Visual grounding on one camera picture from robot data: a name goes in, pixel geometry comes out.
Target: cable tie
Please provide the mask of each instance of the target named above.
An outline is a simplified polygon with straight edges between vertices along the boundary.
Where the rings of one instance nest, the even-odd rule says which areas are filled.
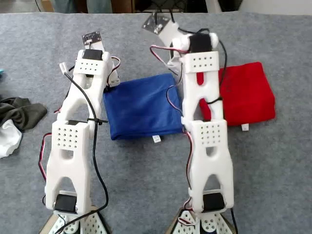
[[[99,119],[99,118],[87,118],[87,120],[91,120],[91,121],[94,121],[95,123],[98,123],[99,125],[102,125],[102,123],[108,123],[107,120],[103,120],[103,119]]]

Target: blue cloth bag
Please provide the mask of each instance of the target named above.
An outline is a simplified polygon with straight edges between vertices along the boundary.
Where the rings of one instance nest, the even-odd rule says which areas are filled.
[[[169,74],[122,82],[103,94],[111,139],[132,139],[181,133],[181,114],[166,99],[175,80]],[[180,107],[177,88],[169,90],[170,101]]]

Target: red cloth bag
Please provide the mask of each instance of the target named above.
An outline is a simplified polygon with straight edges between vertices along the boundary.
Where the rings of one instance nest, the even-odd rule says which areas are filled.
[[[223,69],[219,70],[219,80]],[[197,74],[197,83],[203,82]],[[260,62],[227,67],[220,87],[224,118],[228,125],[256,123],[275,118],[275,98]],[[199,101],[204,120],[211,119],[205,99]]]

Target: gray felt surface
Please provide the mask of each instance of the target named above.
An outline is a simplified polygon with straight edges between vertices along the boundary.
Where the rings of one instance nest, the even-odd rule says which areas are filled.
[[[0,94],[30,98],[49,111],[23,135],[13,155],[0,159],[0,233],[38,233],[51,214],[41,203],[40,142],[51,131],[53,110],[69,85],[59,62],[74,63],[82,48],[81,35],[101,31],[105,48],[122,60],[118,69],[122,80],[167,72],[149,52],[150,44],[161,43],[141,30],[146,18],[144,14],[0,15],[0,67],[5,70]],[[253,124],[248,133],[229,128],[240,233],[311,233],[312,17],[226,13],[175,18],[185,29],[210,27],[218,33],[228,50],[229,65],[262,62],[276,97],[275,120]],[[84,119],[86,108],[76,116]],[[187,198],[188,151],[183,135],[165,136],[159,144],[153,144],[152,138],[111,141],[109,126],[100,127],[97,158],[110,194],[102,213],[113,233],[165,232]],[[91,196],[94,204],[104,203],[94,170]]]

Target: red wire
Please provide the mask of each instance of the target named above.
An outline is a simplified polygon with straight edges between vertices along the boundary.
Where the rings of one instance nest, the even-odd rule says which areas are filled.
[[[45,173],[45,171],[44,171],[44,168],[43,168],[41,162],[42,162],[43,153],[44,153],[45,138],[46,138],[47,136],[51,136],[51,135],[52,135],[52,133],[46,133],[46,134],[43,135],[42,142],[41,142],[40,154],[39,154],[38,166],[39,166],[39,169],[40,169],[40,171],[41,171],[41,174],[42,174],[42,177],[43,177],[44,181],[47,180],[47,175],[46,175],[46,173]]]

